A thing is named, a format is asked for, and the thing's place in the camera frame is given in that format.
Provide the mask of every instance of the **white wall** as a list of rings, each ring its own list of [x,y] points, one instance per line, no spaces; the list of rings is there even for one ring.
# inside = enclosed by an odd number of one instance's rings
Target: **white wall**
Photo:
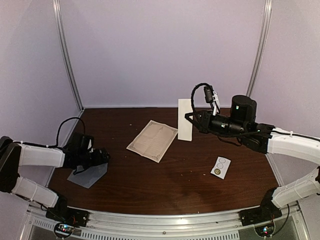
[[[61,12],[85,107],[176,107],[200,82],[245,94],[264,0],[69,0]],[[203,93],[196,103],[205,104]]]
[[[0,6],[0,135],[52,145],[60,122],[79,114],[62,59],[52,1],[1,0]],[[62,129],[60,142],[72,125]],[[50,167],[19,170],[41,184],[50,172]],[[27,206],[16,196],[0,193],[1,240],[18,239]]]
[[[261,69],[252,98],[257,121],[320,137],[320,2],[274,0]],[[288,184],[316,165],[273,155]],[[313,240],[319,240],[320,197],[300,201]]]

